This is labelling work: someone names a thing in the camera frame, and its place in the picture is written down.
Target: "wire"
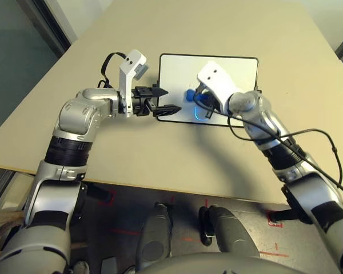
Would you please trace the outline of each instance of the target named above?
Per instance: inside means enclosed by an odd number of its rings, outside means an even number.
[[[254,140],[259,140],[259,139],[248,139],[248,138],[243,138],[240,136],[238,136],[234,131],[233,131],[233,126],[231,125],[230,123],[230,119],[233,118],[235,120],[239,120],[239,121],[242,121],[244,123],[247,123],[247,124],[250,124],[254,127],[257,127],[259,128],[260,130],[262,130],[263,132],[267,133],[269,136],[271,136],[272,139],[276,139],[278,140],[283,146],[285,146],[286,148],[288,148],[289,150],[291,150],[293,153],[295,153],[297,155],[297,157],[299,157],[301,160],[307,162],[307,164],[309,164],[310,166],[312,166],[315,170],[317,170],[318,172],[322,173],[324,175],[324,177],[326,177],[328,180],[330,180],[337,188],[339,188],[341,191],[343,191],[343,186],[341,185],[341,181],[342,181],[342,167],[341,167],[341,163],[339,161],[339,157],[337,155],[337,149],[336,147],[334,146],[334,142],[333,140],[331,139],[330,135],[325,132],[325,131],[322,131],[322,130],[315,130],[315,131],[318,131],[320,133],[323,133],[325,136],[328,137],[329,141],[331,141],[331,145],[332,145],[332,151],[334,152],[334,155],[336,156],[336,160],[337,160],[337,163],[338,163],[338,167],[339,167],[339,171],[340,171],[340,181],[337,182],[335,179],[333,179],[329,174],[327,174],[324,170],[322,170],[321,168],[319,168],[317,165],[315,165],[314,163],[312,163],[311,161],[305,159],[303,156],[300,155],[300,153],[298,153],[298,151],[292,149],[289,145],[287,145],[283,140],[283,136],[275,136],[275,134],[272,134],[271,132],[269,132],[267,129],[265,129],[264,127],[260,126],[259,124],[256,124],[256,123],[253,123],[253,122],[250,122],[248,120],[245,120],[245,119],[242,119],[242,118],[238,118],[238,117],[235,117],[235,116],[231,116],[231,115],[226,115],[226,114],[223,114],[223,113],[220,113],[218,111],[215,111],[214,109],[211,109],[211,108],[208,108],[206,106],[204,106],[203,104],[200,104],[199,101],[197,100],[197,93],[194,94],[193,96],[193,100],[194,102],[201,108],[203,108],[204,110],[207,110],[207,111],[210,111],[210,112],[213,112],[213,113],[216,113],[216,114],[220,114],[220,115],[223,115],[225,117],[228,117],[228,125],[229,125],[229,128],[231,130],[231,132],[236,136],[238,137],[239,139],[242,139],[242,140],[248,140],[248,141],[254,141]],[[298,135],[298,134],[302,134],[302,133],[305,133],[305,132],[310,132],[310,131],[314,131],[313,130],[304,130],[302,132],[294,132],[293,134],[287,134],[287,136],[293,136],[293,135]]]
[[[228,125],[230,126],[231,123],[230,123],[230,117],[228,117]],[[235,131],[233,130],[233,126],[230,127],[230,130],[231,132],[235,135],[236,138],[238,139],[241,139],[241,140],[245,140],[245,141],[253,141],[253,142],[256,142],[256,141],[264,141],[264,140],[272,140],[272,138],[265,138],[265,139],[248,139],[248,138],[244,138],[244,137],[241,137],[241,136],[238,136]],[[296,131],[296,132],[293,132],[293,133],[290,133],[290,134],[286,134],[286,135],[282,135],[280,136],[280,138],[285,138],[285,137],[291,137],[291,136],[295,136],[295,135],[299,135],[299,134],[304,134],[304,133],[309,133],[309,132],[319,132],[319,133],[322,133],[324,134],[329,143],[332,145],[332,151],[334,153],[334,156],[336,158],[336,161],[337,161],[337,164],[338,164],[338,170],[339,170],[339,180],[338,180],[338,184],[342,184],[342,180],[343,180],[343,169],[342,169],[342,164],[341,164],[341,161],[339,159],[339,156],[338,156],[338,149],[336,147],[336,145],[334,144],[334,141],[332,139],[332,137],[330,137],[330,135],[325,132],[324,130],[320,130],[318,128],[309,128],[307,130],[300,130],[300,131]]]
[[[109,79],[108,77],[106,76],[105,74],[105,71],[107,69],[107,66],[109,64],[109,61],[111,60],[111,58],[113,57],[113,55],[116,54],[120,57],[122,57],[123,59],[126,59],[126,54],[124,53],[111,53],[107,56],[107,58],[105,58],[104,62],[103,62],[103,65],[102,65],[102,68],[101,68],[101,74],[103,75],[104,77],[104,80],[100,80],[99,83],[98,83],[98,87],[101,86],[101,83],[104,83],[104,86],[103,87],[108,87],[108,88],[112,88],[110,82],[109,82]]]

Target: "blue object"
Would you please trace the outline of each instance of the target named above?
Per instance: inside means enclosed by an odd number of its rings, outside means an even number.
[[[192,90],[191,88],[187,90],[186,99],[188,102],[193,102],[193,97],[194,97],[195,93],[196,93],[196,91]],[[208,98],[207,94],[198,94],[196,97],[196,100],[200,101],[200,100],[207,99],[207,98]]]
[[[188,102],[193,102],[193,97],[194,97],[194,94],[196,93],[195,90],[192,90],[191,88],[189,90],[187,90],[187,96],[186,96],[186,99]]]

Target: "white board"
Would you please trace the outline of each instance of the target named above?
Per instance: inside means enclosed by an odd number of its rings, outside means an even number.
[[[162,54],[159,64],[159,86],[168,94],[159,98],[159,105],[174,104],[182,109],[176,114],[161,116],[158,120],[227,126],[226,117],[213,114],[211,119],[207,119],[205,110],[186,100],[186,91],[198,87],[197,74],[208,61],[215,61],[223,67],[242,92],[251,91],[256,86],[257,58]],[[232,124],[242,125],[237,120],[232,120]]]

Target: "table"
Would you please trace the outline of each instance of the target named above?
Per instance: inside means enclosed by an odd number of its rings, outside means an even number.
[[[269,1],[119,0],[77,40],[0,128],[0,167],[35,173],[57,115],[76,92],[94,87],[108,53],[139,49],[158,78],[162,53],[234,55],[260,60],[258,85],[291,131],[321,128],[343,165],[343,64],[304,9]],[[107,74],[118,86],[118,65]],[[337,177],[325,137],[296,138]],[[271,167],[255,145],[225,127],[109,119],[99,130],[86,179],[214,196],[284,203]]]

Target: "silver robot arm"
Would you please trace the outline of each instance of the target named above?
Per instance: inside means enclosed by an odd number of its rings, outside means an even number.
[[[239,92],[226,71],[215,62],[209,62],[203,67],[197,79],[200,86],[196,93],[212,94],[215,100],[212,105],[215,105],[218,112],[240,116],[275,136],[289,133],[261,92]],[[303,158],[316,164],[291,136],[281,139],[287,145],[285,146],[258,127],[243,124],[252,139],[265,139],[256,141],[255,144],[267,157],[278,179],[284,183],[282,191],[289,205],[307,223],[315,225],[332,258],[343,272],[343,202],[336,186],[289,149],[292,148]]]
[[[119,90],[88,88],[62,107],[44,160],[39,163],[25,205],[25,225],[0,256],[0,273],[63,273],[70,262],[69,225],[82,192],[87,159],[102,120],[123,115],[170,115],[174,105],[157,107],[167,94],[157,87],[131,89],[147,70],[146,58],[133,50],[120,66]]]

